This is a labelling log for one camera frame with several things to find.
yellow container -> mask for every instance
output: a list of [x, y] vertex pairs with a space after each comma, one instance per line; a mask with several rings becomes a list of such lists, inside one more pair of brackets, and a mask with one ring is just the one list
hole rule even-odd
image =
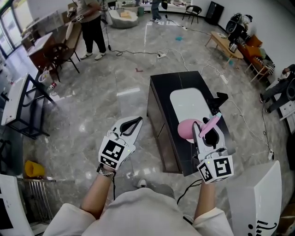
[[45, 174], [45, 169], [42, 165], [30, 160], [27, 160], [24, 164], [24, 170], [29, 177], [38, 177]]

black metal chair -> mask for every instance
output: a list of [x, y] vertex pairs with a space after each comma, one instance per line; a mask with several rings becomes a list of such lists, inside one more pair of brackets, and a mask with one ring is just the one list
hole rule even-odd
[[192, 23], [193, 23], [193, 20], [194, 20], [194, 17], [197, 17], [197, 21], [199, 23], [199, 18], [198, 18], [198, 15], [202, 12], [202, 8], [198, 7], [198, 6], [193, 6], [193, 5], [190, 5], [190, 6], [187, 6], [186, 7], [186, 10], [185, 10], [185, 13], [183, 15], [183, 19], [184, 19], [184, 16], [186, 13], [189, 14], [189, 18], [192, 16], [193, 19], [192, 19]]
[[75, 53], [76, 57], [78, 58], [75, 49], [69, 48], [68, 46], [66, 46], [63, 43], [57, 43], [57, 44], [51, 45], [46, 49], [46, 51], [44, 53], [44, 57], [46, 57], [53, 64], [53, 66], [54, 66], [53, 70], [56, 73], [58, 79], [59, 79], [59, 73], [57, 71], [57, 68], [59, 66], [61, 68], [61, 65], [66, 61], [71, 62], [74, 65], [77, 72], [80, 73], [80, 71], [76, 67], [75, 63], [71, 59], [71, 57], [74, 53]]

black pants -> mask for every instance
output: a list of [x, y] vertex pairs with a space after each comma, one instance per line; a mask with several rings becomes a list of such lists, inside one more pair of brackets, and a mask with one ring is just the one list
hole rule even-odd
[[105, 40], [100, 26], [100, 18], [101, 16], [92, 21], [81, 23], [83, 39], [88, 53], [92, 53], [93, 40], [96, 42], [101, 53], [106, 52]]
[[288, 85], [288, 81], [278, 83], [269, 90], [265, 91], [265, 93], [262, 95], [262, 99], [267, 102], [272, 96], [281, 94], [280, 98], [268, 108], [270, 112], [279, 109], [282, 105], [285, 105], [289, 101], [287, 97]]

pink handle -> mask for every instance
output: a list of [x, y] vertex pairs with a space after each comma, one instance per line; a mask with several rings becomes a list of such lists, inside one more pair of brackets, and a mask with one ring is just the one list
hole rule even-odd
[[221, 113], [218, 112], [217, 115], [211, 118], [207, 124], [203, 125], [199, 137], [204, 137], [217, 124], [217, 122], [220, 120], [220, 117]]

pink toy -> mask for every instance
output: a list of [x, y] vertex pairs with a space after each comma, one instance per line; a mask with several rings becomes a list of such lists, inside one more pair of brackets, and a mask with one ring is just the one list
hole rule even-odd
[[177, 131], [179, 136], [181, 136], [184, 139], [193, 139], [193, 123], [197, 122], [198, 124], [202, 124], [201, 121], [196, 119], [186, 119], [179, 123]]
[[206, 133], [208, 133], [216, 124], [217, 122], [220, 120], [221, 118], [221, 113], [218, 112], [213, 118], [211, 118], [207, 124], [202, 126], [202, 131], [199, 134], [200, 138], [204, 137], [206, 135]]

